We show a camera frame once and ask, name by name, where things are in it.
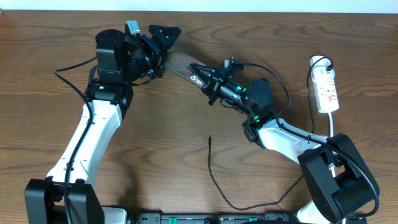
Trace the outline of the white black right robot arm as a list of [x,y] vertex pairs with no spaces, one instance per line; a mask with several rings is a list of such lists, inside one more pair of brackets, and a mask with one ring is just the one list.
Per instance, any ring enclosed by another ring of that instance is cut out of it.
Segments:
[[380,206],[379,186],[345,134],[332,137],[308,133],[274,114],[272,89],[265,78],[242,86],[233,80],[245,64],[230,60],[221,68],[192,63],[188,69],[199,79],[209,104],[216,100],[248,118],[242,123],[249,142],[283,154],[296,162],[311,202],[296,213],[300,223],[348,223],[365,220]]

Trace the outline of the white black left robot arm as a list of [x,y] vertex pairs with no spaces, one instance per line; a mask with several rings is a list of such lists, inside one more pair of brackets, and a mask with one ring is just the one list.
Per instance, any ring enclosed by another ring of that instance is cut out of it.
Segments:
[[181,33],[178,27],[149,26],[140,33],[136,21],[125,30],[96,35],[80,122],[66,150],[44,179],[31,179],[24,192],[29,223],[131,223],[125,208],[100,204],[95,185],[108,144],[120,127],[133,88],[165,72],[167,52]]

